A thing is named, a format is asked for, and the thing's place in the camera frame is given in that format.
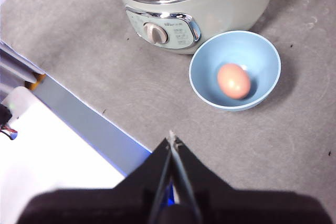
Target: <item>white knob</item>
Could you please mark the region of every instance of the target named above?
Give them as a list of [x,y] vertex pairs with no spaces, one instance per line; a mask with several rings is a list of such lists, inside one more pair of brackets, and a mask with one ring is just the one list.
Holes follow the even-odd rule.
[[143,25],[143,29],[147,34],[148,41],[152,44],[165,44],[168,40],[168,35],[161,26],[148,22]]

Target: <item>blue bowl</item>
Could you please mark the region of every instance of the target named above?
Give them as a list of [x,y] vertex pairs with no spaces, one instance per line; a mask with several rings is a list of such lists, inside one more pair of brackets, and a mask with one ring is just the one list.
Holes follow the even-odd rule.
[[[219,88],[217,73],[227,63],[247,71],[251,90],[241,100],[226,96]],[[250,31],[228,31],[212,37],[194,54],[189,79],[195,93],[206,103],[228,111],[247,110],[273,90],[281,72],[278,51],[266,38]]]

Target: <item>rice cooker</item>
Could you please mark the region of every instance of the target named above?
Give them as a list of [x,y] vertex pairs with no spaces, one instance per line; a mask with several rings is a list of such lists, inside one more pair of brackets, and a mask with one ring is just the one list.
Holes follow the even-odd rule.
[[248,30],[269,0],[122,0],[140,37],[178,54],[193,54],[206,40]]

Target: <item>white platform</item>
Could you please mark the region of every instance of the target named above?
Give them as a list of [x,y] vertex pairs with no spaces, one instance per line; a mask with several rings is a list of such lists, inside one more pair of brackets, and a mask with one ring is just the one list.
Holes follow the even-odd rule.
[[15,223],[29,200],[57,188],[112,188],[121,175],[29,90],[2,102],[18,131],[0,136],[1,224]]

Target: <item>control panel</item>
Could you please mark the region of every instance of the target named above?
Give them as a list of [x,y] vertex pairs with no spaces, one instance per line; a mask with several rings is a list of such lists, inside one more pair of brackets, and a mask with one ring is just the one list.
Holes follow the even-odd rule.
[[126,8],[126,13],[138,35],[159,47],[187,48],[201,37],[196,22],[187,14],[149,13],[130,7]]

